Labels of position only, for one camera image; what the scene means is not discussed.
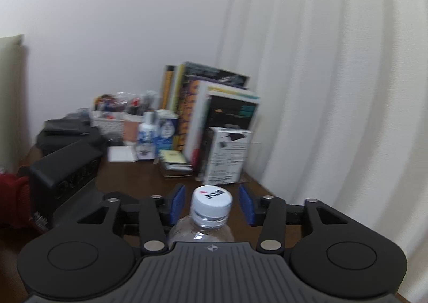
notepad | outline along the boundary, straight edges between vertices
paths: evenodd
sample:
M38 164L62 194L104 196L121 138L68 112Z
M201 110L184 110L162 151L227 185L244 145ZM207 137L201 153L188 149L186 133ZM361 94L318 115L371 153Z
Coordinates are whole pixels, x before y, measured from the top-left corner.
M134 146L110 146L108 148L109 162L136 162Z
M187 161L183 154L174 150L160 150L159 155L165 163L186 164Z

blue gripper pad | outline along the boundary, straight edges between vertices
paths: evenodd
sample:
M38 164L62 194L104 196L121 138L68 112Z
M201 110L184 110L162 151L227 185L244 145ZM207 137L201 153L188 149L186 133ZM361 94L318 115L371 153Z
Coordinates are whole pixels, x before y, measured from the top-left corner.
M170 224L177 223L186 202L186 187L182 185L171 201Z
M244 185L239 186L238 200L247 224L253 226L255 224L254 203Z

product box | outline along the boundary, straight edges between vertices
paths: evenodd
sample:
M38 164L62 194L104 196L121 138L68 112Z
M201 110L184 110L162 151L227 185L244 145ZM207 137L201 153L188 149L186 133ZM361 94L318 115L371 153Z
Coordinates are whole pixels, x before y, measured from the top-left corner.
M211 127L201 146L198 179L204 185L232 184L239 181L251 142L251 131Z
M178 115L166 109L156 110L155 126L156 152L159 153L159 150L172 150L173 139L177 132Z

cardboard box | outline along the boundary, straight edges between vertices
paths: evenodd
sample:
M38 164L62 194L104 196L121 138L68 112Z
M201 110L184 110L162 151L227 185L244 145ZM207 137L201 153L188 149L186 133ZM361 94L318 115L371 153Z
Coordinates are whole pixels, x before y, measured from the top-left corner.
M245 129L209 128L201 146L199 179L204 185L232 184L239 181L251 142Z

white bottle cap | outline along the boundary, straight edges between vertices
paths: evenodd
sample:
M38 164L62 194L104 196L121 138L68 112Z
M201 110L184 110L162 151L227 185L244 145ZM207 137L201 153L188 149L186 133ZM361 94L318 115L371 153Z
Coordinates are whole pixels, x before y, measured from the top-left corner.
M154 113L152 111L146 111L144 113L144 123L151 125L153 123L153 115Z
M200 186L193 192L190 215L199 226L219 228L227 222L231 206L232 195L224 188Z

